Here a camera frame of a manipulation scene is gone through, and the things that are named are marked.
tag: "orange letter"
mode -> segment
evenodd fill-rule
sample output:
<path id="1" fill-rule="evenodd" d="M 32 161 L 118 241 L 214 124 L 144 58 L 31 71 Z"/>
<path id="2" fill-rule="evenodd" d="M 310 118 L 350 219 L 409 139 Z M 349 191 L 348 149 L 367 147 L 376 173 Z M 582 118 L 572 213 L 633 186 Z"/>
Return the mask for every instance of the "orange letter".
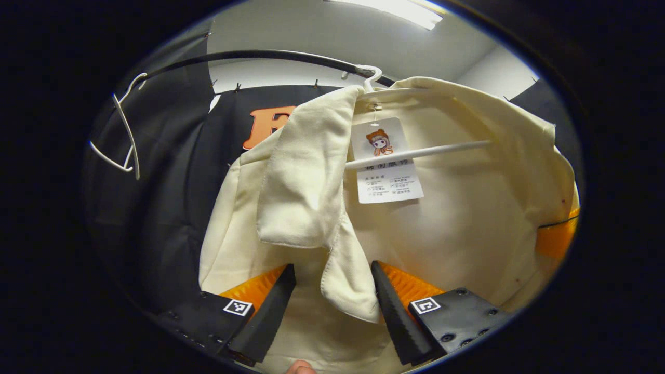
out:
<path id="1" fill-rule="evenodd" d="M 263 142 L 273 132 L 284 126 L 289 116 L 295 109 L 295 105 L 282 106 L 281 108 L 257 109 L 249 113 L 254 117 L 254 123 L 251 126 L 249 139 L 243 143 L 244 149 L 252 149 L 260 142 Z"/>

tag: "wire hanger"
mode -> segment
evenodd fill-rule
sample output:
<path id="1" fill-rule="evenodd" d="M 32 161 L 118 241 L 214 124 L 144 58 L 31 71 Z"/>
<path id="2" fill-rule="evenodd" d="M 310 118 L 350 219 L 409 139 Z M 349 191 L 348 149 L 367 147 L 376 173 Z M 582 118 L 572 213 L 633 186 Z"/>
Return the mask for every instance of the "wire hanger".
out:
<path id="1" fill-rule="evenodd" d="M 371 70 L 374 71 L 374 74 L 367 78 L 363 82 L 363 86 L 365 87 L 365 91 L 367 93 L 362 94 L 358 97 L 358 100 L 364 100 L 368 98 L 378 98 L 378 97 L 383 97 L 387 96 L 390 94 L 424 94 L 428 93 L 430 90 L 429 89 L 387 89 L 387 90 L 381 90 L 381 91 L 374 91 L 374 88 L 372 87 L 372 83 L 376 82 L 382 74 L 381 69 L 378 67 L 373 67 L 370 65 L 357 65 L 356 66 L 358 69 L 362 70 Z M 376 120 L 376 109 L 378 102 L 374 100 L 374 120 Z M 416 157 L 423 157 L 423 156 L 429 156 L 432 154 L 439 154 L 439 153 L 447 153 L 447 152 L 454 152 L 457 150 L 466 150 L 466 149 L 473 149 L 473 148 L 483 148 L 486 146 L 489 146 L 491 142 L 489 140 L 481 140 L 477 142 L 468 142 L 468 143 L 461 143 L 461 144 L 449 144 L 449 145 L 443 145 L 443 146 L 433 146 L 433 147 L 428 147 L 428 148 L 421 148 L 421 149 L 415 149 L 415 150 L 409 150 L 406 152 L 396 152 L 393 154 L 389 154 L 387 156 L 381 156 L 381 157 L 374 157 L 374 158 L 365 158 L 363 160 L 355 160 L 355 161 L 349 161 L 346 163 L 346 166 L 344 169 L 346 170 L 353 170 L 353 169 L 360 169 L 364 168 L 367 166 L 372 166 L 375 164 L 383 164 L 385 162 L 392 162 L 392 161 L 397 161 L 397 160 L 404 160 L 404 159 L 409 159 L 409 158 L 416 158 Z"/>
<path id="2" fill-rule="evenodd" d="M 117 162 L 111 160 L 109 157 L 107 157 L 105 154 L 103 154 L 99 149 L 97 149 L 97 147 L 94 146 L 92 141 L 90 141 L 90 147 L 92 148 L 92 150 L 95 153 L 97 153 L 97 155 L 99 157 L 101 157 L 107 163 L 111 164 L 112 166 L 115 166 L 116 168 L 118 168 L 118 169 L 120 169 L 124 172 L 131 172 L 132 170 L 134 170 L 134 173 L 136 175 L 136 180 L 138 180 L 139 177 L 140 177 L 140 172 L 139 172 L 139 167 L 138 167 L 138 153 L 136 151 L 136 143 L 134 142 L 134 135 L 132 135 L 132 129 L 129 127 L 129 123 L 127 122 L 127 117 L 125 117 L 124 111 L 122 110 L 122 107 L 120 106 L 120 104 L 122 104 L 124 99 L 127 98 L 127 96 L 129 95 L 129 92 L 132 90 L 132 88 L 136 84 L 136 81 L 138 81 L 141 78 L 147 77 L 147 76 L 148 76 L 148 74 L 146 74 L 146 73 L 141 73 L 141 74 L 137 75 L 136 78 L 134 78 L 134 80 L 129 84 L 129 87 L 127 88 L 127 92 L 125 92 L 125 94 L 122 95 L 120 100 L 118 100 L 118 98 L 116 97 L 116 94 L 114 94 L 114 93 L 111 94 L 111 98 L 113 99 L 113 105 L 115 105 L 116 109 L 118 110 L 118 113 L 120 114 L 120 118 L 122 119 L 122 122 L 125 125 L 125 129 L 127 130 L 127 134 L 129 135 L 129 140 L 132 143 L 132 146 L 129 148 L 129 152 L 127 152 L 127 157 L 125 158 L 124 165 L 120 165 Z M 138 87 L 138 89 L 139 90 L 142 89 L 145 84 L 146 84 L 146 81 L 141 82 L 141 85 Z M 134 166 L 127 167 L 127 163 L 129 163 L 129 157 L 131 155 L 134 155 L 134 166 L 136 168 Z"/>

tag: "clothing tag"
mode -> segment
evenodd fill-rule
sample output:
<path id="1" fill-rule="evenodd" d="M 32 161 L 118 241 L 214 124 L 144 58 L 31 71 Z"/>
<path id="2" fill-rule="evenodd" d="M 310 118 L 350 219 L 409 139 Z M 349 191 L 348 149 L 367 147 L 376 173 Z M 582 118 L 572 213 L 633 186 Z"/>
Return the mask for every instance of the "clothing tag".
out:
<path id="1" fill-rule="evenodd" d="M 381 156 L 409 150 L 397 117 L 353 126 L 351 146 L 356 160 L 377 159 L 377 164 L 358 169 L 358 200 L 361 204 L 423 197 L 412 159 L 379 163 Z"/>

